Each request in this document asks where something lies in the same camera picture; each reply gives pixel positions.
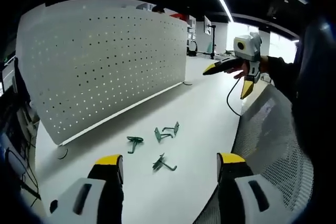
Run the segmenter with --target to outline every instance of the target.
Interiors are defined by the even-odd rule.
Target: perforated white panel
[[[17,56],[56,144],[184,81],[187,24],[109,0],[38,6],[19,23]]]

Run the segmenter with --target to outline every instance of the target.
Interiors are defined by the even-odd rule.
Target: white wall
[[[260,47],[260,54],[268,56],[269,55],[270,33],[260,30],[259,35],[262,39],[262,43]]]
[[[297,48],[294,42],[278,34],[270,33],[270,56],[281,57],[286,63],[293,63],[296,50]]]
[[[216,25],[215,29],[215,44],[216,52],[224,53],[226,50],[227,40],[227,23],[212,22],[212,25]],[[203,31],[203,22],[196,22],[196,43],[197,50],[201,52],[207,52],[209,44],[212,42],[212,35],[205,34]]]
[[[226,50],[233,50],[233,42],[235,37],[249,35],[250,32],[258,33],[259,28],[236,22],[228,23]]]

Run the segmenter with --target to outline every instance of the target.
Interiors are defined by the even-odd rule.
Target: black cable
[[[239,115],[236,111],[234,111],[234,110],[231,108],[231,106],[230,106],[230,104],[229,104],[229,96],[230,96],[231,92],[233,91],[233,89],[235,88],[235,86],[237,86],[237,84],[238,84],[239,81],[240,81],[240,78],[239,78],[239,79],[237,80],[237,82],[233,85],[233,87],[231,88],[229,94],[227,94],[227,97],[226,97],[226,103],[227,103],[227,105],[228,105],[229,108],[232,110],[232,112],[235,113],[237,116],[241,116],[241,115]]]
[[[26,148],[27,148],[26,142],[22,142],[18,154],[23,160],[28,160]]]
[[[36,149],[36,146],[34,144],[31,143],[31,140],[30,141],[27,141],[27,143],[29,144],[29,147],[34,147]]]
[[[33,201],[33,203],[31,204],[30,207],[32,207],[35,204],[36,201],[37,201],[37,198],[35,198],[35,200]]]
[[[35,177],[35,175],[33,173],[33,170],[31,169],[31,167],[29,165],[29,162],[27,161],[27,165],[28,165],[28,168],[31,170],[32,176],[33,176],[33,178],[34,178],[35,181],[31,178],[30,174],[28,173],[28,170],[26,169],[26,166],[22,163],[22,161],[18,158],[18,156],[16,156],[16,154],[12,150],[10,150],[9,148],[7,148],[6,151],[7,152],[11,152],[16,157],[16,159],[21,163],[21,165],[24,167],[24,169],[25,169],[25,171],[26,171],[26,173],[28,175],[28,178],[31,180],[31,182],[33,182],[33,185],[36,187],[37,193],[38,193],[39,189],[38,189],[37,179],[36,179],[36,177]]]
[[[28,168],[30,169],[30,171],[32,172],[32,176],[33,176],[33,178],[34,178],[35,181],[31,178],[30,174],[28,173],[28,170],[26,169],[26,167],[25,167],[25,165],[22,163],[22,161],[18,158],[18,156],[16,156],[16,154],[15,154],[12,150],[10,150],[9,148],[7,148],[6,152],[7,152],[7,153],[10,153],[10,152],[11,152],[11,153],[16,157],[16,159],[21,163],[21,165],[22,165],[23,168],[25,169],[25,171],[26,171],[26,173],[27,173],[29,179],[31,180],[31,182],[33,183],[33,185],[34,185],[34,186],[36,187],[36,189],[37,189],[37,192],[34,192],[34,190],[32,190],[29,186],[26,185],[25,181],[24,181],[24,184],[25,184],[25,185],[22,185],[24,189],[26,189],[26,190],[27,190],[28,192],[30,192],[32,195],[36,196],[35,200],[33,201],[33,203],[32,203],[31,206],[30,206],[30,207],[32,207],[38,199],[41,200],[41,197],[40,197],[40,195],[39,195],[39,188],[38,188],[37,179],[36,179],[36,177],[35,177],[35,175],[34,175],[34,173],[33,173],[33,170],[32,170],[32,168],[31,168],[30,164],[29,164],[28,156],[27,156],[27,166],[28,166]]]

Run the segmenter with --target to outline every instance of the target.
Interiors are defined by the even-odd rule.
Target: small black cable
[[[230,96],[231,92],[233,91],[233,89],[235,88],[235,86],[237,86],[237,84],[238,84],[239,81],[240,81],[240,78],[239,78],[239,79],[237,80],[237,82],[233,85],[233,87],[231,88],[229,94],[227,94],[227,97],[226,97],[226,103],[227,103],[227,105],[228,105],[229,108],[232,110],[232,112],[235,113],[237,116],[241,116],[241,115],[239,115],[236,111],[234,111],[234,110],[231,108],[231,106],[230,106],[230,104],[229,104],[229,96]]]
[[[36,146],[35,146],[34,144],[32,144],[31,141],[29,142],[29,145],[30,145],[31,147],[34,147],[34,148],[36,149]]]
[[[10,150],[9,148],[7,149],[7,152],[11,152],[16,157],[16,159],[21,163],[21,165],[24,167],[24,169],[25,169],[25,171],[26,171],[26,173],[28,175],[28,178],[31,180],[31,182],[33,182],[33,185],[37,188],[37,193],[38,193],[37,179],[36,179],[36,177],[35,177],[35,175],[33,173],[33,170],[30,168],[29,163],[27,162],[27,165],[28,165],[28,168],[31,170],[32,176],[33,176],[33,178],[34,178],[35,181],[31,178],[30,174],[28,173],[28,170],[26,169],[26,166],[22,163],[22,161],[18,158],[18,156],[16,156],[16,154],[12,150]]]
[[[31,204],[30,207],[32,207],[35,204],[36,201],[37,201],[37,198],[35,198],[35,200],[33,201],[33,203]]]
[[[18,158],[18,156],[16,156],[16,154],[12,151],[12,150],[10,150],[9,148],[6,150],[8,153],[12,153],[15,157],[16,157],[16,159],[21,163],[21,165],[23,166],[23,168],[25,169],[25,171],[26,171],[26,173],[27,173],[27,175],[28,175],[28,177],[29,177],[29,179],[31,180],[31,182],[33,183],[33,185],[36,187],[36,189],[37,189],[37,195],[39,196],[39,188],[38,188],[38,183],[37,183],[37,179],[36,179],[36,177],[35,177],[35,175],[34,175],[34,173],[33,173],[33,170],[32,170],[32,168],[31,168],[31,166],[30,166],[30,164],[29,164],[29,160],[28,160],[28,156],[27,156],[27,166],[28,166],[28,168],[30,169],[30,171],[32,172],[32,176],[33,176],[33,178],[34,178],[34,180],[31,178],[31,176],[30,176],[30,174],[28,173],[28,170],[26,169],[26,167],[25,167],[25,165],[22,163],[22,161]],[[34,204],[35,204],[35,202],[38,200],[38,197],[36,197],[35,198],[35,200],[33,201],[33,203],[31,204],[31,206],[30,207],[32,207]]]

